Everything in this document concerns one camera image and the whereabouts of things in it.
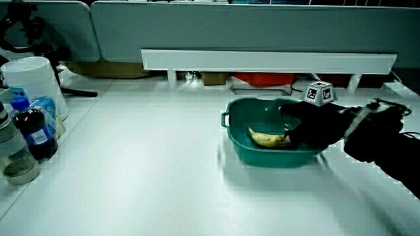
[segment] black object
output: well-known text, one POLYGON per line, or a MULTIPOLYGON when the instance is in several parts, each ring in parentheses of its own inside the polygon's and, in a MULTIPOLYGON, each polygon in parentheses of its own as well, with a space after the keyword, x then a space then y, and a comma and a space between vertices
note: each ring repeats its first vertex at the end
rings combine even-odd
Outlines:
MULTIPOLYGON (((18 21, 20 21, 23 25, 21 31, 25 32, 25 37, 28 38, 27 43, 29 45, 32 45, 34 40, 41 38, 45 29, 45 23, 43 19, 38 16, 36 16, 33 20, 30 20, 32 11, 37 11, 37 7, 35 5, 25 3, 22 0, 12 0, 7 5, 7 14, 0 21, 0 47, 4 50, 8 50, 14 53, 33 52, 35 56, 43 56, 47 58, 51 63, 52 69, 54 70, 54 75, 56 77, 58 85, 61 88, 62 93, 87 97, 98 96, 97 92, 80 91, 61 87, 57 66, 60 65, 60 60, 69 57, 70 50, 67 47, 61 46, 54 50, 51 45, 45 42, 41 42, 34 46, 17 49, 5 40, 6 31, 18 21)), ((8 62, 8 60, 0 56, 0 66, 2 66, 6 62, 8 62)))
MULTIPOLYGON (((420 199, 420 175, 415 158, 420 140, 408 135, 410 132, 400 133, 403 127, 402 118, 409 115, 411 110, 402 104, 380 98, 374 99, 366 107, 375 111, 380 104, 387 104, 389 107, 367 115, 348 136, 344 152, 358 161, 374 162, 420 199)), ((285 136, 289 136, 292 142, 319 146, 334 144, 343 138, 361 109, 335 104, 318 107, 300 102, 284 105, 280 111, 282 115, 292 115, 301 120, 301 124, 287 131, 285 136)))
POLYGON ((26 139, 33 157, 37 160, 51 158, 58 144, 47 128, 44 114, 38 109, 30 109, 30 103, 24 97, 14 98, 10 103, 18 111, 13 116, 14 125, 26 139))

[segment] black cable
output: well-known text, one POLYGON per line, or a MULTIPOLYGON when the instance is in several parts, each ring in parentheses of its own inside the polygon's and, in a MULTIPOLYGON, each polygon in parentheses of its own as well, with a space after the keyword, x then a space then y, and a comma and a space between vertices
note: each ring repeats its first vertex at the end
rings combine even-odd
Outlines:
POLYGON ((293 86, 292 86, 292 85, 290 85, 290 88, 291 88, 291 90, 294 90, 294 91, 296 91, 296 92, 303 92, 302 90, 299 90, 299 89, 293 88, 293 86))

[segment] white plastic container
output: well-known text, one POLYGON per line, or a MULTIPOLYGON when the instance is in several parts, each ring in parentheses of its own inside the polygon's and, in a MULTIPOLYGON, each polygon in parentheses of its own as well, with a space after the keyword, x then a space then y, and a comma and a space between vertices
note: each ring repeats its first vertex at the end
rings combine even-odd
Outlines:
POLYGON ((68 116, 68 106, 58 86, 48 59, 30 56, 11 60, 2 65, 1 73, 9 87, 23 88, 30 100, 48 96, 54 100, 62 120, 68 116))

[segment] white table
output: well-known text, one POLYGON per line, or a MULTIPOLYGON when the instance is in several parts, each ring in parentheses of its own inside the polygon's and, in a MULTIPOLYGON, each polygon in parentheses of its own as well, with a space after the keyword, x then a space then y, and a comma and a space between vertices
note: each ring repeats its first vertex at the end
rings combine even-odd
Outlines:
MULTIPOLYGON (((229 84, 198 81, 171 90, 165 76, 71 78, 72 88, 98 89, 100 96, 67 98, 68 130, 36 180, 22 187, 0 180, 0 209, 7 211, 0 235, 420 231, 420 201, 379 169, 347 157, 340 142, 325 151, 327 168, 316 160, 287 170, 241 163, 220 121, 239 98, 229 84)), ((338 89, 337 103, 365 105, 378 96, 399 101, 414 110, 405 129, 418 130, 418 95, 390 86, 356 95, 338 89)))

